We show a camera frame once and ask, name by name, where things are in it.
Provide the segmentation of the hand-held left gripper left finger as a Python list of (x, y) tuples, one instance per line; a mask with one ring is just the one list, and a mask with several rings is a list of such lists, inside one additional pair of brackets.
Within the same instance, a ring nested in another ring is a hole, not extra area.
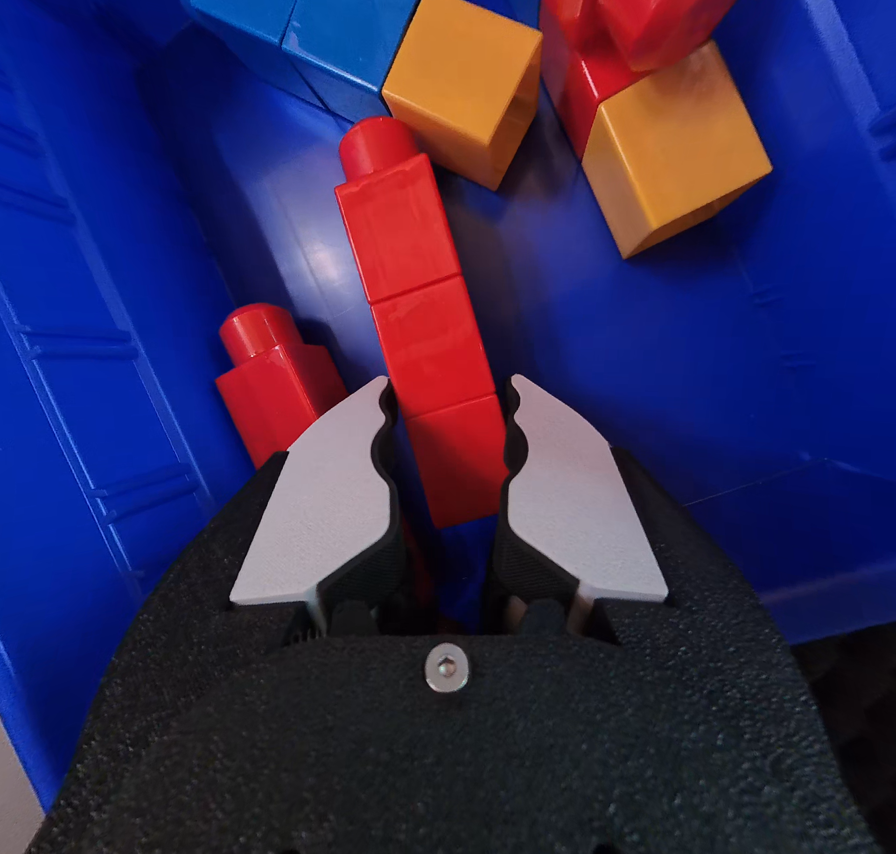
[(302, 603), (327, 635), (339, 606), (361, 602), (381, 632), (414, 627), (420, 605), (393, 478), (397, 419), (392, 382), (379, 376), (290, 445), (231, 605)]

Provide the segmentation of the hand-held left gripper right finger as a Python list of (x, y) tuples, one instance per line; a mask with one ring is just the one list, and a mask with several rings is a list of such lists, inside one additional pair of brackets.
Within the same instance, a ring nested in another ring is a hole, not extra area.
[(521, 630), (538, 602), (576, 636), (611, 636), (605, 602), (662, 606), (669, 591), (612, 448), (521, 374), (507, 382), (504, 463), (483, 627)]

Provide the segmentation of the blue plastic bin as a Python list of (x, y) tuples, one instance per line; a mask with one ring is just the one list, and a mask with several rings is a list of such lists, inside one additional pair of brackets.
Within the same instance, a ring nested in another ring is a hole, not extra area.
[[(436, 176), (499, 391), (642, 464), (791, 643), (894, 619), (894, 0), (738, 0), (773, 171), (620, 257), (550, 100), (500, 189)], [(153, 585), (252, 474), (216, 389), (268, 301), (385, 371), (333, 194), (346, 123), (178, 0), (2, 0), (2, 723), (47, 812)]]

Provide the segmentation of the blue and orange block tower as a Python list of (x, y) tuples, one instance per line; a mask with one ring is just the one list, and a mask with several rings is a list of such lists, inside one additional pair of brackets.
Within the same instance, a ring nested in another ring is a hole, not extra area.
[(391, 117), (495, 191), (539, 103), (541, 33), (466, 0), (179, 0), (264, 82), (354, 124)]

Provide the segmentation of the red and orange block tower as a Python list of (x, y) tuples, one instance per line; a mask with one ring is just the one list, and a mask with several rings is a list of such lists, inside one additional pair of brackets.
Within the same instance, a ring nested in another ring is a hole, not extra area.
[(638, 75), (602, 33), (577, 51), (546, 7), (539, 27), (546, 91), (623, 258), (710, 219), (771, 173), (714, 41)]

